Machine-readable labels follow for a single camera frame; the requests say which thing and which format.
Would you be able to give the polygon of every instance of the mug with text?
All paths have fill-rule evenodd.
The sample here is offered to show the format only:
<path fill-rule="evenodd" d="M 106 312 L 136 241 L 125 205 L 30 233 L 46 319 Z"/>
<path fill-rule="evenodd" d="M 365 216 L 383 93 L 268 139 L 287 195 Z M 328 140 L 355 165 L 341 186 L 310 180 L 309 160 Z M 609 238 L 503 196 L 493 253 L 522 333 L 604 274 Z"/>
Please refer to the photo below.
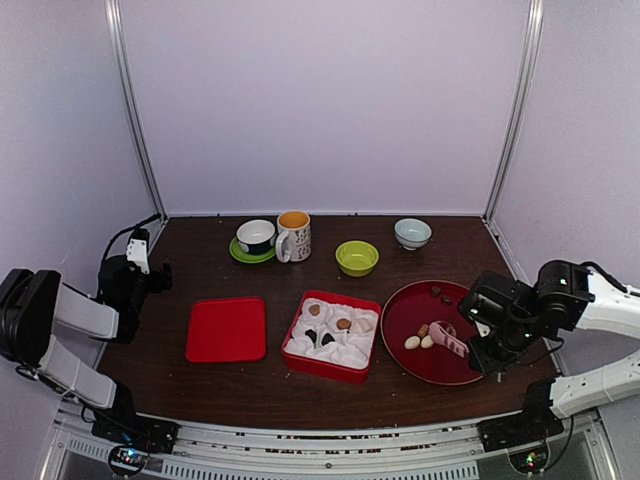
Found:
<path fill-rule="evenodd" d="M 276 255 L 283 263 L 301 262 L 311 255 L 311 218 L 292 211 L 278 217 Z"/>

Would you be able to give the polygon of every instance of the white wall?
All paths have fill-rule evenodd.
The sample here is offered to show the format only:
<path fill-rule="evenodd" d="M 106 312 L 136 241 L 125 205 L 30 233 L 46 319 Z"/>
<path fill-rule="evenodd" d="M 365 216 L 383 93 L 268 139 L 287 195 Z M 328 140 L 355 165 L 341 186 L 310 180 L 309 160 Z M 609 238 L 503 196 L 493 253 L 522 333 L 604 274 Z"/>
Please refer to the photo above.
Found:
<path fill-rule="evenodd" d="M 0 3 L 0 65 L 0 280 L 48 268 L 94 292 L 106 242 L 153 213 L 103 1 Z M 65 337 L 95 358 L 97 343 Z M 2 478 L 34 478 L 58 403 L 0 359 Z"/>
<path fill-rule="evenodd" d="M 539 63 L 497 225 L 535 281 L 547 260 L 595 260 L 640 285 L 640 4 L 549 1 Z M 573 333 L 565 371 L 640 348 Z M 601 409 L 623 478 L 640 478 L 640 399 Z"/>
<path fill-rule="evenodd" d="M 528 5 L 123 1 L 168 212 L 483 212 Z"/>

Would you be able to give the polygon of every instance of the lime green bowl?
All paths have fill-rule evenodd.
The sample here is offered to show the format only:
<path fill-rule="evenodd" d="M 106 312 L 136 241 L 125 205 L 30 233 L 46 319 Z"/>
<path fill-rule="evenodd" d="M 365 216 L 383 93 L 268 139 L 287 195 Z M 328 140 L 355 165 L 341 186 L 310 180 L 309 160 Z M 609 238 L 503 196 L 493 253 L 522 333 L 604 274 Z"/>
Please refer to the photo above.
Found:
<path fill-rule="evenodd" d="M 379 258 L 376 247 L 359 240 L 345 242 L 336 250 L 336 260 L 340 270 L 351 277 L 369 275 Z"/>

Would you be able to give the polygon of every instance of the wooden table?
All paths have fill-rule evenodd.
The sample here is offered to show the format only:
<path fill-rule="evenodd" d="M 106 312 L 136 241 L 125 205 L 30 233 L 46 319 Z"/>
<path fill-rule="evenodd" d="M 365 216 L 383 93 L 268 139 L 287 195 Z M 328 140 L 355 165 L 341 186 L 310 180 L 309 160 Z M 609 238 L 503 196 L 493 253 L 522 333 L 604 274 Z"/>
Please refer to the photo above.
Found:
<path fill-rule="evenodd" d="M 244 265 L 228 247 L 240 217 L 169 222 L 152 255 L 170 260 L 171 292 L 151 295 L 131 345 L 109 345 L 100 370 L 127 385 L 142 413 L 180 420 L 262 428 L 367 428 L 446 422 L 520 408 L 529 383 L 553 376 L 546 358 L 461 387 L 424 383 L 395 363 L 378 336 L 369 379 L 349 385 L 290 372 L 280 347 L 306 290 L 317 289 L 384 305 L 400 287 L 426 279 L 470 286 L 486 269 L 508 274 L 477 218 L 425 218 L 433 240 L 408 252 L 393 235 L 396 217 L 313 217 L 313 253 L 300 264 L 273 259 Z M 343 275 L 334 259 L 347 240 L 371 242 L 380 262 L 364 278 Z M 259 363 L 190 364 L 184 356 L 191 306 L 202 299 L 260 296 L 267 305 L 266 358 Z M 541 342 L 531 356 L 544 353 Z"/>

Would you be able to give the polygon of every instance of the small bowl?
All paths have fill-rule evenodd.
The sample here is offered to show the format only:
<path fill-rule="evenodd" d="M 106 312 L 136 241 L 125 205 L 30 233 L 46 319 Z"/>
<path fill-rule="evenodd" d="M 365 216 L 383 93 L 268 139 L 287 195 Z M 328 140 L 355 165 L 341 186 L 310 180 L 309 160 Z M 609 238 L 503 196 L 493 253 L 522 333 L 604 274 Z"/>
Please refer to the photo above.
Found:
<path fill-rule="evenodd" d="M 251 220 L 240 225 L 236 231 L 236 238 L 244 253 L 261 255 L 273 248 L 276 227 L 266 220 Z"/>
<path fill-rule="evenodd" d="M 403 218 L 396 222 L 396 240 L 407 250 L 424 247 L 431 238 L 431 227 L 417 218 Z"/>
<path fill-rule="evenodd" d="M 340 270 L 351 277 L 369 275 L 379 258 L 376 247 L 359 240 L 345 242 L 336 250 Z"/>

